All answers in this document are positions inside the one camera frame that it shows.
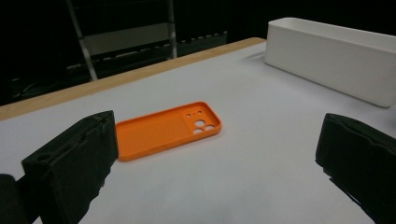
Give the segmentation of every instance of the wooden table edge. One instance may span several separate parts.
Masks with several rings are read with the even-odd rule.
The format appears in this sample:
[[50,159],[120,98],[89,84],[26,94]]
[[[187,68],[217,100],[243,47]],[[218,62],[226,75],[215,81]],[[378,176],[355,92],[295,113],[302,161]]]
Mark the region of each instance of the wooden table edge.
[[64,90],[40,95],[13,104],[3,105],[0,106],[0,120],[10,119],[52,105],[61,104],[67,101],[77,99],[79,97],[94,94],[99,91],[105,91],[144,77],[150,77],[187,64],[197,63],[206,59],[217,57],[222,54],[247,48],[263,42],[265,42],[265,39],[251,37],[245,40],[237,41],[213,49],[206,49],[166,62],[155,63],[153,65],[138,68],[125,73],[120,73],[112,77],[102,78],[93,82],[88,82]]

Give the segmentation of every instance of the table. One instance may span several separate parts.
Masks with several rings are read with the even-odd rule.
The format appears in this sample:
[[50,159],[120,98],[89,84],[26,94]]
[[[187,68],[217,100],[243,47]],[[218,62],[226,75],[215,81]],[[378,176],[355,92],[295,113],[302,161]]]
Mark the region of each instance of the table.
[[396,136],[381,108],[263,62],[250,38],[0,107],[0,171],[91,114],[116,122],[196,101],[219,134],[136,161],[116,161],[80,223],[374,223],[315,163],[326,113]]

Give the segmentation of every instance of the white container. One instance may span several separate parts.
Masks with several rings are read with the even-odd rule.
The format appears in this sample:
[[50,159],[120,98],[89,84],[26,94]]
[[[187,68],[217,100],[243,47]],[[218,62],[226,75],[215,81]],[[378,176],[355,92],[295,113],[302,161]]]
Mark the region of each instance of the white container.
[[396,104],[396,36],[296,18],[268,25],[266,63],[374,105]]

